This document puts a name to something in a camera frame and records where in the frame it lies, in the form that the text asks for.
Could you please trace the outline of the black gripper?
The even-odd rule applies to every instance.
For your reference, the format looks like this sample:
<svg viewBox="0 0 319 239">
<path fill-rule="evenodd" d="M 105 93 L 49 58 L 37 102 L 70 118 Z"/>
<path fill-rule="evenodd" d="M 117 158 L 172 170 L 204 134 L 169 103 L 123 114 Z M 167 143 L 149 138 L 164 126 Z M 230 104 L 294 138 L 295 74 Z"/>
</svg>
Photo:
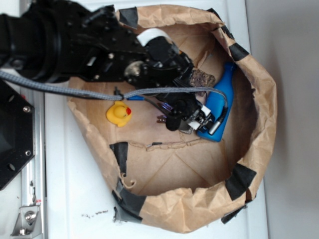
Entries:
<svg viewBox="0 0 319 239">
<path fill-rule="evenodd" d="M 187 84 L 189 57 L 165 36 L 142 43 L 118 22 L 113 6 L 90 12 L 79 4 L 67 11 L 69 50 L 64 74 L 88 82 L 126 81 L 138 89 Z"/>
</svg>

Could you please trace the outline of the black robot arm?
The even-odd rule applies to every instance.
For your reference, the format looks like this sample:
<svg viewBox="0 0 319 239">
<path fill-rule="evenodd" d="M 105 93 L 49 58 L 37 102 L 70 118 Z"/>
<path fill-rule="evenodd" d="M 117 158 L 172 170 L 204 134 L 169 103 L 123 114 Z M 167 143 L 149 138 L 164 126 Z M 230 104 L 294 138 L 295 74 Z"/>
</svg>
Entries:
<svg viewBox="0 0 319 239">
<path fill-rule="evenodd" d="M 193 70 L 166 36 L 139 40 L 112 5 L 90 11 L 69 0 L 38 0 L 21 17 L 2 14 L 0 65 L 41 83 L 79 77 L 137 88 L 186 86 Z"/>
</svg>

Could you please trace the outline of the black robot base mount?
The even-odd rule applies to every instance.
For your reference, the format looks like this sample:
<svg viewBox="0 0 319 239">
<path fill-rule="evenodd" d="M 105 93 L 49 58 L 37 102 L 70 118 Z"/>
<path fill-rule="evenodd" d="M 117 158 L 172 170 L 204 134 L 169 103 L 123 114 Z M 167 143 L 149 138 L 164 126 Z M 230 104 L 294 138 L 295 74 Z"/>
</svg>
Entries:
<svg viewBox="0 0 319 239">
<path fill-rule="evenodd" d="M 0 81 L 0 189 L 34 157 L 34 107 Z"/>
</svg>

